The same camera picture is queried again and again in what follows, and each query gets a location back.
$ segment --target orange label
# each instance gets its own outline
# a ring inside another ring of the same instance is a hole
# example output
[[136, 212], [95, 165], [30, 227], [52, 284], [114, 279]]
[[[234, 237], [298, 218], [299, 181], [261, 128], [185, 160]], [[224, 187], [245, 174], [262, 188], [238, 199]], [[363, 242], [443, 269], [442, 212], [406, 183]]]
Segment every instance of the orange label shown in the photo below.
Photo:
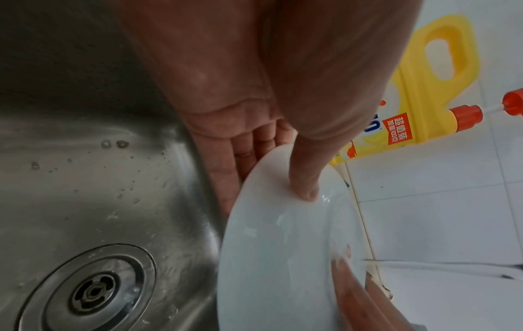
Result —
[[412, 139], [412, 131], [407, 113], [384, 119], [383, 124], [388, 131], [389, 145]]

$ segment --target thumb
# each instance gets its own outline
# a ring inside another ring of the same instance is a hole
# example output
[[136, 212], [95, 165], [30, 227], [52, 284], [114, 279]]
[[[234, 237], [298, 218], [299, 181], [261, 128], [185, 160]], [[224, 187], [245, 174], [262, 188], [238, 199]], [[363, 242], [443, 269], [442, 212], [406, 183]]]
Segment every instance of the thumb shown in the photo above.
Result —
[[298, 134], [290, 157], [290, 186], [306, 201], [318, 198], [321, 171], [347, 143], [345, 135], [335, 139], [312, 140]]

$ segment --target sink basin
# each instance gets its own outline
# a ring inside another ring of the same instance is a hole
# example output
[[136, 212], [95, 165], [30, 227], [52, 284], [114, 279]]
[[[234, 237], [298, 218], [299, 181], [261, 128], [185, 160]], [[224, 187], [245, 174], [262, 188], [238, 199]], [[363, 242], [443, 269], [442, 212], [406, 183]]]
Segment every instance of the sink basin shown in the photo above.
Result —
[[218, 330], [224, 220], [104, 2], [4, 2], [0, 31], [0, 330]]

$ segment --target fingernail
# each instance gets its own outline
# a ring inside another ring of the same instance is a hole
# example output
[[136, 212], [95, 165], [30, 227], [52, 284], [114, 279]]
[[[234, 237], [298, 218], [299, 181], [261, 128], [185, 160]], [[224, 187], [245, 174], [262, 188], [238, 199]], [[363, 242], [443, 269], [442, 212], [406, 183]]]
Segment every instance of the fingernail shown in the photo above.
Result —
[[312, 191], [309, 192], [307, 195], [309, 201], [315, 201], [318, 198], [318, 195], [320, 194], [320, 188], [316, 184], [316, 187], [312, 189]]

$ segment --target hand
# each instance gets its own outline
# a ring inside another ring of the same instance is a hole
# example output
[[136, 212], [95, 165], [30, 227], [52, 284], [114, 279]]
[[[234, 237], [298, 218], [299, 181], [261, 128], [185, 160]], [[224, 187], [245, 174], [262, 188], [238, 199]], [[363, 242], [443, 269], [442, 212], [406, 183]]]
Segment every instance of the hand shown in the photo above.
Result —
[[338, 308], [350, 330], [415, 331], [370, 277], [363, 289], [343, 259], [332, 261], [332, 278]]
[[303, 199], [367, 126], [421, 0], [111, 0], [189, 129], [223, 211], [264, 154], [290, 143]]

